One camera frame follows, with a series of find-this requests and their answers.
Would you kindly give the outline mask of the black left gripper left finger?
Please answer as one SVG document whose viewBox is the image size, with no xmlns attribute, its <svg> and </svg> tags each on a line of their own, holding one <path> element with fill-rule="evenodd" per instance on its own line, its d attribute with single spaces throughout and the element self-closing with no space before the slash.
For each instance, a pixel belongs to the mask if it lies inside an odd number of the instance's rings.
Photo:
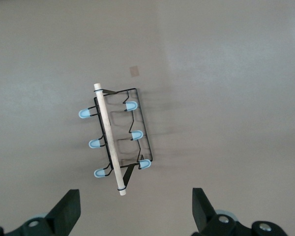
<svg viewBox="0 0 295 236">
<path fill-rule="evenodd" d="M 67 236 L 80 216 L 80 191 L 71 189 L 48 213 L 33 217 L 7 233 L 0 227 L 0 236 Z"/>
</svg>

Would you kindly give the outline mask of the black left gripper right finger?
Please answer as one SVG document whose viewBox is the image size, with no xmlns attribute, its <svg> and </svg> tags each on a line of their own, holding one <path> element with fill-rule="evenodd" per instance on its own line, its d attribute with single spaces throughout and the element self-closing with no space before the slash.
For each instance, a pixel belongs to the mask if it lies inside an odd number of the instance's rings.
<svg viewBox="0 0 295 236">
<path fill-rule="evenodd" d="M 192 189 L 194 236 L 285 236 L 287 233 L 269 221 L 255 221 L 246 227 L 227 211 L 215 211 L 202 188 Z"/>
</svg>

